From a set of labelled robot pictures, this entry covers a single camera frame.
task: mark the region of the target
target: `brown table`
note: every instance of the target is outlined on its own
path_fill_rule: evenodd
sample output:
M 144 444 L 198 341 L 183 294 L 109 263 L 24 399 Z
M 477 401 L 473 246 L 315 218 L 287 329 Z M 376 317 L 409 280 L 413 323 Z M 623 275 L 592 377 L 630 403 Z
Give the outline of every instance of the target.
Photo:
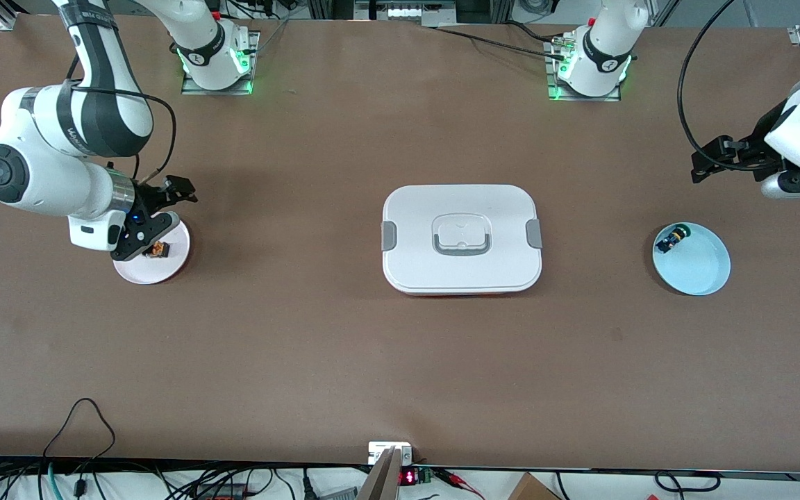
M 198 189 L 177 208 L 197 250 L 137 287 L 64 219 L 0 205 L 0 453 L 41 452 L 91 396 L 112 456 L 356 462 L 402 439 L 453 465 L 800 471 L 800 201 L 748 174 L 691 184 L 675 85 L 694 31 L 645 32 L 622 102 L 571 103 L 549 101 L 539 58 L 402 22 L 290 22 L 254 95 L 181 96 L 162 26 L 120 23 L 140 85 L 178 114 L 168 170 Z M 59 19 L 22 17 L 0 34 L 0 103 L 57 82 L 71 49 Z M 693 131 L 744 135 L 798 79 L 782 29 L 717 29 L 689 76 Z M 144 170 L 169 135 L 153 111 Z M 425 183 L 527 190 L 539 282 L 391 288 L 381 206 Z M 651 268 L 655 231 L 682 219 L 731 252 L 711 297 Z M 53 452 L 106 440 L 86 408 Z

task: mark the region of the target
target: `digital display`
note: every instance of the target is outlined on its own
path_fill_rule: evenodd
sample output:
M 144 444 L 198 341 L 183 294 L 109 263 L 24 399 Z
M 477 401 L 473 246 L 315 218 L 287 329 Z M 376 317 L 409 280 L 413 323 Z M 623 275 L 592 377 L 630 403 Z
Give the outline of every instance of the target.
M 404 467 L 400 471 L 399 481 L 397 484 L 400 486 L 414 486 L 419 484 L 419 470 L 416 467 Z

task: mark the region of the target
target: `cable connector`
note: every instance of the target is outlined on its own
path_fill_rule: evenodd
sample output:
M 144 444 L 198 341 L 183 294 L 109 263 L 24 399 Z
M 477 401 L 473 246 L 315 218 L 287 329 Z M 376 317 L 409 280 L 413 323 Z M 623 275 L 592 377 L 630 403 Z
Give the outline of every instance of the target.
M 320 497 L 317 496 L 314 487 L 310 484 L 307 469 L 304 469 L 304 478 L 301 479 L 301 483 L 304 484 L 304 500 L 319 500 Z
M 73 497 L 79 498 L 83 496 L 87 490 L 88 484 L 85 480 L 76 480 L 76 484 L 73 484 Z
M 461 485 L 464 484 L 465 481 L 462 478 L 458 477 L 457 475 L 453 474 L 453 472 L 449 472 L 447 471 L 447 469 L 438 469 L 438 468 L 434 468 L 431 471 L 434 472 L 434 477 L 438 478 L 438 480 L 444 481 L 444 483 L 450 485 L 453 488 L 464 490 L 464 488 L 461 487 Z

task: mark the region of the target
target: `plate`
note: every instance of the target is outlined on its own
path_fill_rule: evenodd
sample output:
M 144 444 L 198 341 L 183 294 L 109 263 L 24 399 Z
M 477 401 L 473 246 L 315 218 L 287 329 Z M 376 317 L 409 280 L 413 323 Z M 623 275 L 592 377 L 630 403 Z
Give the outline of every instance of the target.
M 113 266 L 119 275 L 136 285 L 155 285 L 177 274 L 190 254 L 190 232 L 184 221 L 178 222 L 174 230 L 167 232 L 159 241 L 169 244 L 168 257 L 153 258 L 142 254 L 131 260 L 114 260 Z
M 683 238 L 669 252 L 660 252 L 656 244 L 679 224 L 690 228 L 690 236 Z M 656 235 L 653 266 L 671 288 L 688 295 L 714 294 L 731 275 L 731 257 L 724 242 L 708 228 L 693 222 L 667 225 Z

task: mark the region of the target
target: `light blue bowl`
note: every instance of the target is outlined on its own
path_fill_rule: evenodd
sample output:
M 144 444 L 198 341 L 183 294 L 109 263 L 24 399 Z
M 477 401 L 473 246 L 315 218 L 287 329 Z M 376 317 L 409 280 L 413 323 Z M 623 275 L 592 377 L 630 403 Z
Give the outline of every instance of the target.
M 679 224 L 690 228 L 690 236 L 683 238 L 667 253 L 657 250 L 656 244 Z M 731 275 L 731 257 L 721 238 L 693 222 L 667 225 L 656 235 L 653 266 L 671 288 L 688 295 L 714 294 Z

